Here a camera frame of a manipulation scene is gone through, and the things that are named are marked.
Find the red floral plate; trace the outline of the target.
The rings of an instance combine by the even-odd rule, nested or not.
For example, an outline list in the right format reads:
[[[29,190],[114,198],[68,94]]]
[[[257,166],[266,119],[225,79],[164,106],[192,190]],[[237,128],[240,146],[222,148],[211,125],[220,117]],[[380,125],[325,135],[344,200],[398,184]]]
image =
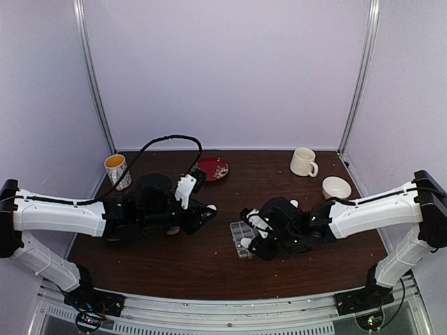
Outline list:
[[[229,164],[220,157],[201,158],[198,168],[206,174],[206,182],[218,181],[229,173]]]

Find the grey lid pill bottle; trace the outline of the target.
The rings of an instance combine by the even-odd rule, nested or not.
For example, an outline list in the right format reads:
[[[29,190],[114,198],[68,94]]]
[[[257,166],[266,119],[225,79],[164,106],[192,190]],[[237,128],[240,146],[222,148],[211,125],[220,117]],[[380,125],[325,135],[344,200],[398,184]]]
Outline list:
[[[171,227],[166,233],[168,235],[176,235],[180,232],[181,228],[179,226]]]

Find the right aluminium frame post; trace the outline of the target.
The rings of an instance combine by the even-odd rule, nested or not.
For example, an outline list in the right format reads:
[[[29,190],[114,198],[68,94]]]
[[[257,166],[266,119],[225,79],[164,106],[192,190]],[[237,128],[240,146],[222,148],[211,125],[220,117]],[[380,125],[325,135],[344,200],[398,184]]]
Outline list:
[[[360,66],[354,87],[353,96],[349,108],[348,117],[345,123],[344,132],[342,134],[341,142],[337,150],[340,156],[346,153],[349,139],[354,127],[358,110],[360,108],[361,98],[365,89],[367,81],[367,73],[374,53],[376,44],[376,36],[379,28],[381,2],[379,0],[371,0],[369,2],[369,14],[367,17],[367,24],[365,30],[365,38],[362,48],[362,55],[360,58]]]

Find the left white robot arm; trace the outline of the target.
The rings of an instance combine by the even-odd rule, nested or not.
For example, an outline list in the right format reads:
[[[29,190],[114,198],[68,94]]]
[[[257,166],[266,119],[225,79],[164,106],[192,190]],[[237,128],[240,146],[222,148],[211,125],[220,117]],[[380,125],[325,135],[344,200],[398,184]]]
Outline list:
[[[9,179],[1,189],[1,257],[17,260],[52,281],[86,310],[101,302],[89,272],[62,259],[40,243],[33,230],[74,232],[109,240],[143,238],[179,227],[188,235],[214,218],[217,208],[191,198],[200,180],[187,174],[176,186],[162,174],[137,180],[132,193],[104,200],[46,198],[21,189]]]

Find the white small bowl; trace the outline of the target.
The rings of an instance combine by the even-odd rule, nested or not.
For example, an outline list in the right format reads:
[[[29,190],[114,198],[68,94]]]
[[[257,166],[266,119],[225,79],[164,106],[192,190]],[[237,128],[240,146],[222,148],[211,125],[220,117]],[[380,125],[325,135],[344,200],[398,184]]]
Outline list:
[[[327,200],[329,198],[347,199],[352,193],[350,184],[336,176],[326,177],[322,182],[323,197]]]

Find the cream textured mug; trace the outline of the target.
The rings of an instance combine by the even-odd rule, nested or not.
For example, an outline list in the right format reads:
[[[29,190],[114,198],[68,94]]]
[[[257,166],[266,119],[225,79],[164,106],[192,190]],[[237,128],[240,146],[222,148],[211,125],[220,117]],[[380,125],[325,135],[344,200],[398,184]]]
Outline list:
[[[316,154],[309,148],[299,147],[293,152],[290,170],[299,177],[316,177],[318,165],[315,162]]]

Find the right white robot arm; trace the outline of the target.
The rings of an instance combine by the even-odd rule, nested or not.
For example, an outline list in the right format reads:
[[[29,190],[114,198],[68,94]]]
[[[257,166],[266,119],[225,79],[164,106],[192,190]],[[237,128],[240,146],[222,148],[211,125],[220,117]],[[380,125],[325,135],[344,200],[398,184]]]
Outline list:
[[[385,259],[373,265],[365,288],[358,293],[362,307],[372,308],[428,253],[446,247],[446,192],[425,170],[391,191],[355,200],[332,197],[303,211],[295,200],[276,197],[259,210],[245,208],[241,219],[258,231],[240,244],[263,260],[281,250],[306,253],[316,245],[360,232],[409,224],[410,231]]]

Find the front aluminium rail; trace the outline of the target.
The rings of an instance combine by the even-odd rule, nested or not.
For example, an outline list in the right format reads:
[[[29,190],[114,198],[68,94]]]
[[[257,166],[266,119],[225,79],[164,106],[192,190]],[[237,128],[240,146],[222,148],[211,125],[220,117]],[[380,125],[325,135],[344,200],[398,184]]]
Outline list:
[[[119,317],[107,316],[93,334],[435,334],[415,285],[406,289],[401,309],[379,332],[365,331],[360,316],[384,313],[389,322],[400,304],[383,310],[340,315],[332,294],[240,301],[180,300],[127,295]],[[53,289],[42,288],[24,334],[82,334],[77,311]]]

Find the yellow interior floral mug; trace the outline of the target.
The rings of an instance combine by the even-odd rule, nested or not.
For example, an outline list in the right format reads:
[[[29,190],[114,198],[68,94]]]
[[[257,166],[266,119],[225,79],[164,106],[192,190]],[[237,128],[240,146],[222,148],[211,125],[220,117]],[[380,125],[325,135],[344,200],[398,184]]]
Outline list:
[[[115,185],[122,177],[120,183],[115,186],[116,191],[123,191],[131,185],[132,177],[130,173],[124,173],[128,167],[125,156],[121,154],[109,156],[104,162],[104,167],[112,185]]]

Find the clear plastic pill organizer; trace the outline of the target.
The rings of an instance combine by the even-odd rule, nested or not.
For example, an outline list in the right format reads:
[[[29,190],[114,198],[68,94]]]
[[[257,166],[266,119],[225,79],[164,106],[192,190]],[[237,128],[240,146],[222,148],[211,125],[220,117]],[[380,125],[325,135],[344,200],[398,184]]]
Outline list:
[[[247,225],[244,221],[233,222],[229,225],[229,227],[239,258],[251,259],[253,254],[242,245],[242,240],[252,240],[253,238],[257,237],[259,233]]]

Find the left aluminium frame post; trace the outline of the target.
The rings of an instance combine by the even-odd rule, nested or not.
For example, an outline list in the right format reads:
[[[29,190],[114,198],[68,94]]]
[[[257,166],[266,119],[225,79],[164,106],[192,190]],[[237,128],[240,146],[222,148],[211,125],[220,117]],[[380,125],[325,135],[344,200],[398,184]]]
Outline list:
[[[112,138],[112,133],[110,126],[105,114],[105,109],[103,106],[103,100],[101,97],[100,87],[98,84],[98,79],[96,76],[96,71],[94,67],[94,59],[91,52],[91,45],[89,41],[89,34],[87,28],[87,20],[85,17],[85,5],[82,0],[73,0],[73,10],[75,16],[75,23],[78,29],[78,35],[80,38],[81,49],[84,57],[85,68],[87,71],[87,78],[89,83],[89,89],[91,92],[91,97],[94,103],[94,108],[96,110],[98,120],[102,133],[105,137],[109,152],[115,154],[117,148],[115,146],[114,140]]]

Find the aluminium frame post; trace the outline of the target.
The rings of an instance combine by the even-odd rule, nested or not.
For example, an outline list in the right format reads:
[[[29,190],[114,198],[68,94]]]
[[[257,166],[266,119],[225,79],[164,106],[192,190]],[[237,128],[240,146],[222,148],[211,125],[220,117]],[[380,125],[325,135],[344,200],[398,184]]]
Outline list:
[[[358,110],[360,108],[361,98],[365,89],[367,81],[367,73],[374,53],[376,44],[376,36],[379,28],[381,2],[379,0],[371,0],[369,2],[369,14],[367,17],[367,24],[365,30],[365,38],[362,48],[362,55],[360,58],[360,66],[354,87],[353,96],[349,108],[348,117],[345,123],[344,132],[342,134],[341,142],[337,150],[340,156],[346,153],[349,139],[354,127]]]
[[[94,59],[91,52],[91,45],[89,41],[89,34],[87,28],[87,20],[85,17],[85,5],[82,0],[73,0],[73,10],[75,16],[75,23],[78,29],[78,35],[80,38],[81,49],[84,57],[85,68],[87,71],[87,78],[89,83],[89,89],[91,92],[91,97],[94,103],[94,108],[96,110],[98,120],[102,133],[105,137],[109,152],[115,154],[117,148],[115,146],[114,140],[112,138],[112,133],[110,126],[105,114],[105,109],[103,106],[103,100],[101,97],[100,87],[98,84],[98,79],[96,76],[96,71],[94,67]]]

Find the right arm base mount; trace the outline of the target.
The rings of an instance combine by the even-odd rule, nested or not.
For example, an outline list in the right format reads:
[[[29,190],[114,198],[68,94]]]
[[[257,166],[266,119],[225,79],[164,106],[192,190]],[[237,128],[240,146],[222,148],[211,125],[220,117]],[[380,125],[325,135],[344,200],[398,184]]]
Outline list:
[[[334,295],[339,315],[358,313],[394,302],[393,289],[377,284],[375,279],[376,268],[377,264],[368,270],[363,288]]]

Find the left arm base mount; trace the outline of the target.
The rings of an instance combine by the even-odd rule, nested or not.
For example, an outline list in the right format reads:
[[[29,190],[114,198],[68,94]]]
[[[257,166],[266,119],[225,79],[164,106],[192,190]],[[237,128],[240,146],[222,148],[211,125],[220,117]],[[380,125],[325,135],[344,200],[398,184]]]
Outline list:
[[[119,317],[125,296],[95,289],[89,270],[82,265],[76,265],[76,268],[80,274],[80,285],[70,292],[62,291],[64,303],[80,311]]]

